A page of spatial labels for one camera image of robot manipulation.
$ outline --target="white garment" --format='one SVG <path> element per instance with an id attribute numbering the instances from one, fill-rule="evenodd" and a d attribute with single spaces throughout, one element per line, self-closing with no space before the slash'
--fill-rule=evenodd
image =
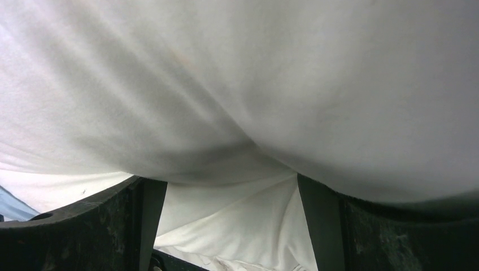
<path id="1" fill-rule="evenodd" d="M 231 270 L 317 270 L 296 174 L 215 188 L 170 185 L 165 206 L 155 242 L 160 250 L 246 264 Z"/>
<path id="2" fill-rule="evenodd" d="M 472 0 L 6 0 L 0 169 L 193 185 L 292 169 L 380 202 L 469 193 L 478 12 Z"/>

